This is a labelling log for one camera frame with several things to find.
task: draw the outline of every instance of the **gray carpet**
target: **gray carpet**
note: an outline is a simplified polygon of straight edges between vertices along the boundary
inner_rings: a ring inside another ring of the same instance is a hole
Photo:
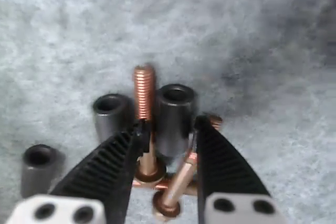
[[[90,105],[156,65],[247,158],[293,223],[336,221],[336,0],[0,0],[0,222],[35,143],[70,170],[96,146]],[[154,223],[134,190],[127,223]],[[172,223],[195,223],[184,197]]]

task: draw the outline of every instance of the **spacer hole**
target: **spacer hole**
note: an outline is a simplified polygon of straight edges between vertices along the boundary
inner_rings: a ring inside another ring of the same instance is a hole
[[[35,211],[35,218],[38,220],[44,220],[53,215],[54,212],[55,212],[54,204],[44,204]]]
[[[75,223],[88,223],[93,219],[93,209],[91,207],[81,207],[75,212],[73,218]]]
[[[97,103],[97,109],[101,111],[112,111],[120,106],[120,101],[114,97],[104,97]]]
[[[172,102],[183,102],[187,99],[187,94],[183,90],[171,89],[164,92],[163,96]]]
[[[271,215],[275,212],[274,207],[265,200],[254,201],[253,207],[256,212],[261,212],[262,214]]]
[[[214,207],[216,210],[223,212],[233,212],[235,210],[235,206],[228,199],[215,200]]]
[[[32,149],[26,154],[26,162],[31,166],[46,165],[50,162],[50,149],[40,147]]]

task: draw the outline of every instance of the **bolt thread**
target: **bolt thread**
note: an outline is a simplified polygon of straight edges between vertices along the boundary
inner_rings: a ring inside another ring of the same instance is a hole
[[[218,115],[208,115],[208,118],[213,128],[219,131],[222,127],[223,119]]]
[[[154,80],[154,69],[150,65],[135,67],[134,92],[135,102],[138,105],[138,119],[152,120]]]

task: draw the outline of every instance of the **copper screw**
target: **copper screw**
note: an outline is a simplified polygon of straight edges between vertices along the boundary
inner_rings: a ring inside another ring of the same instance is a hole
[[[153,197],[153,213],[160,221],[176,218],[181,213],[180,197],[185,192],[197,169],[197,154],[189,152],[165,191]]]
[[[155,73],[150,65],[136,66],[134,69],[134,94],[138,105],[137,118],[152,121],[152,106],[155,91]],[[136,180],[140,184],[153,186],[158,183],[166,171],[165,165],[155,156],[154,135],[151,134],[149,152],[144,153],[138,163],[135,174]]]
[[[222,127],[223,119],[219,115],[208,114],[207,116],[212,126],[219,131]]]
[[[174,174],[167,174],[158,184],[156,184],[153,188],[150,188],[150,189],[166,190],[172,181],[173,175]],[[133,180],[132,186],[136,188],[143,187],[142,184],[140,184],[136,180]],[[190,181],[190,183],[188,184],[183,194],[190,195],[190,196],[197,196],[197,181],[195,180]]]
[[[222,125],[222,118],[218,115],[212,115],[212,114],[207,114],[208,118],[211,121],[212,126],[216,129],[219,130],[221,128]],[[166,190],[169,186],[169,184],[171,184],[171,180],[172,180],[173,175],[172,174],[167,174],[164,179],[162,179],[159,183],[157,183],[154,187],[152,187],[151,189],[154,190]],[[144,187],[142,184],[140,184],[138,181],[134,180],[133,181],[133,187]],[[191,196],[197,196],[197,181],[192,180],[185,192],[185,195],[191,195]]]

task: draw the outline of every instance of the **black gripper pad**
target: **black gripper pad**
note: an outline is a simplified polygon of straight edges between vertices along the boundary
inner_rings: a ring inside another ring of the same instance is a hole
[[[97,199],[107,224],[124,223],[142,143],[136,128],[118,133],[84,158],[56,185],[52,195]]]
[[[204,223],[205,200],[212,193],[270,195],[258,175],[206,116],[195,121],[198,216]]]

